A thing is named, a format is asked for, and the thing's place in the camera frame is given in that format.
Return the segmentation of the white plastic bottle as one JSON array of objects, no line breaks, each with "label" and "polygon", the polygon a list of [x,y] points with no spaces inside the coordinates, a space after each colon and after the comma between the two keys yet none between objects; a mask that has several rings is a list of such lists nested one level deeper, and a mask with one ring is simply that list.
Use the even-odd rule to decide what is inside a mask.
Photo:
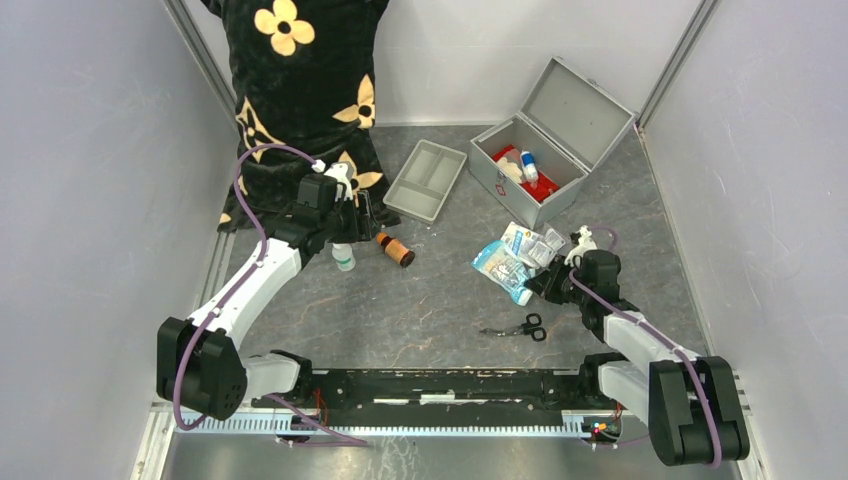
[{"label": "white plastic bottle", "polygon": [[351,244],[333,244],[331,254],[340,271],[349,272],[355,268],[356,259]]}]

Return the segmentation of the clear bag of wipes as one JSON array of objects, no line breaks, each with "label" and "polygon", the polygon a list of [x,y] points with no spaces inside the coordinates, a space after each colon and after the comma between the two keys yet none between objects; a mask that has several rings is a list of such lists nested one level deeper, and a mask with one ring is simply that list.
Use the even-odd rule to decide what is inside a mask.
[{"label": "clear bag of wipes", "polygon": [[511,222],[501,241],[509,253],[536,269],[546,268],[567,244],[567,239],[549,223],[544,223],[540,231],[534,231]]}]

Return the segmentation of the amber pill bottle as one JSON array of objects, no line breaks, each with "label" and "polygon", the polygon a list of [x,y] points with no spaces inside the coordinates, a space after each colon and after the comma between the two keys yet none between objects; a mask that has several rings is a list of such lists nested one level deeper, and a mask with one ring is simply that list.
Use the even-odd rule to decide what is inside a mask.
[{"label": "amber pill bottle", "polygon": [[409,267],[415,260],[416,254],[413,250],[385,232],[378,233],[376,241],[383,252],[401,268]]}]

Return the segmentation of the black handled scissors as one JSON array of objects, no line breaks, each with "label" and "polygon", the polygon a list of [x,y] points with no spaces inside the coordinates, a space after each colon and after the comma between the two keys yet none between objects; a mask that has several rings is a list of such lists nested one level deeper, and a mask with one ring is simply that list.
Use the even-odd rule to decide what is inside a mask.
[{"label": "black handled scissors", "polygon": [[542,342],[547,339],[547,331],[543,327],[542,317],[538,313],[528,314],[519,325],[504,329],[483,328],[479,333],[493,337],[529,336],[534,342]]}]

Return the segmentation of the blue gauze packet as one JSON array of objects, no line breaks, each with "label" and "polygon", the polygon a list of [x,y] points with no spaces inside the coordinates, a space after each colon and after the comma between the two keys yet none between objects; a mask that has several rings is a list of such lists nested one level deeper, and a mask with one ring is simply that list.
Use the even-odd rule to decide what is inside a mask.
[{"label": "blue gauze packet", "polygon": [[525,286],[530,279],[527,267],[515,258],[502,240],[486,245],[472,260],[472,267],[506,291],[519,306],[526,306],[533,292]]}]

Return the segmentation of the grey plastic divider tray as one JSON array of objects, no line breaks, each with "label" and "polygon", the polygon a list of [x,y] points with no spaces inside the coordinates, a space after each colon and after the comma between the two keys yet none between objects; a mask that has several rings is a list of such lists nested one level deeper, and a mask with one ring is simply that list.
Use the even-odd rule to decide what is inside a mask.
[{"label": "grey plastic divider tray", "polygon": [[419,140],[384,197],[385,205],[428,225],[435,223],[467,154]]}]

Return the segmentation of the red first aid pouch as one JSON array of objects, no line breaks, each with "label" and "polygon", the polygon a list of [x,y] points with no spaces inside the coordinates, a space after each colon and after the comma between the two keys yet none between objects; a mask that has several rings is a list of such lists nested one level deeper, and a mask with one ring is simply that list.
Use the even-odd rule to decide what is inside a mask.
[{"label": "red first aid pouch", "polygon": [[[506,152],[507,150],[512,149],[512,148],[518,150],[519,153],[521,151],[523,151],[523,150],[519,150],[519,149],[515,148],[513,145],[508,145],[503,150],[501,150],[500,152],[498,152],[494,155],[493,161],[494,161],[495,165],[496,165],[496,160],[504,152]],[[537,165],[537,162],[536,162],[536,166],[537,166],[537,169],[539,171],[538,182],[536,184],[531,184],[531,183],[528,183],[524,178],[524,182],[521,183],[521,184],[518,184],[518,185],[521,186],[527,193],[529,193],[530,196],[534,200],[536,200],[539,203],[542,203],[545,199],[547,199],[552,194],[554,194],[559,189],[559,186],[556,183],[554,183],[552,180],[550,180],[545,174],[543,174],[541,172],[540,168]]]}]

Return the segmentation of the silver metal case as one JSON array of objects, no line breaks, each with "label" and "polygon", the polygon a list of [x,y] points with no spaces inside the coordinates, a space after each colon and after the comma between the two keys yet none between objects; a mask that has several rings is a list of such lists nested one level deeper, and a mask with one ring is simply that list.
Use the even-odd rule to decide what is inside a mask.
[{"label": "silver metal case", "polygon": [[[536,229],[573,204],[634,122],[633,111],[554,56],[522,108],[470,141],[468,166],[518,223]],[[494,156],[509,146],[533,155],[557,186],[551,195],[534,199],[496,165]]]}]

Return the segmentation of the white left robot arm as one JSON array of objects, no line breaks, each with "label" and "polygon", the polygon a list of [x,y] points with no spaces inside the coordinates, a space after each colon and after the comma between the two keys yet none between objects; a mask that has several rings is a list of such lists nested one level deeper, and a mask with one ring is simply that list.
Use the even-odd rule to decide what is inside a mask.
[{"label": "white left robot arm", "polygon": [[157,332],[156,393],[174,412],[226,420],[246,400],[277,394],[290,407],[314,394],[310,360],[282,350],[247,356],[241,344],[272,298],[326,245],[349,249],[380,229],[370,197],[342,167],[309,174],[233,278],[188,318]]}]

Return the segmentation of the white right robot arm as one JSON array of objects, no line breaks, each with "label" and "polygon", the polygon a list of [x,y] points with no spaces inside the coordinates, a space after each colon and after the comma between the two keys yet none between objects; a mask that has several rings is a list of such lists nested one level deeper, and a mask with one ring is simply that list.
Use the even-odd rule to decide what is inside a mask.
[{"label": "white right robot arm", "polygon": [[622,264],[608,250],[556,257],[526,281],[554,304],[578,307],[584,327],[613,354],[586,358],[580,400],[602,408],[614,400],[647,428],[667,466],[746,459],[751,441],[730,363],[673,341],[621,295]]}]

